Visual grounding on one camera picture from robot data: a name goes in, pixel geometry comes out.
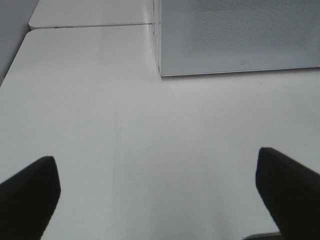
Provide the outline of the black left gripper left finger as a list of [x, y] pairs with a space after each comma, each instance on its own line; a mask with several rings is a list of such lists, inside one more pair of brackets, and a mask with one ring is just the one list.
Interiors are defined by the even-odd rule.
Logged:
[[57, 164], [44, 156], [0, 185], [0, 238], [39, 240], [61, 195]]

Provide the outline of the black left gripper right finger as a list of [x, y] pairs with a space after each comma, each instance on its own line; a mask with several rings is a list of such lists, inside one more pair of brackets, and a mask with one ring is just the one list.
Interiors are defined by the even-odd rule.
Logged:
[[271, 147], [258, 152], [257, 191], [285, 240], [320, 238], [320, 175]]

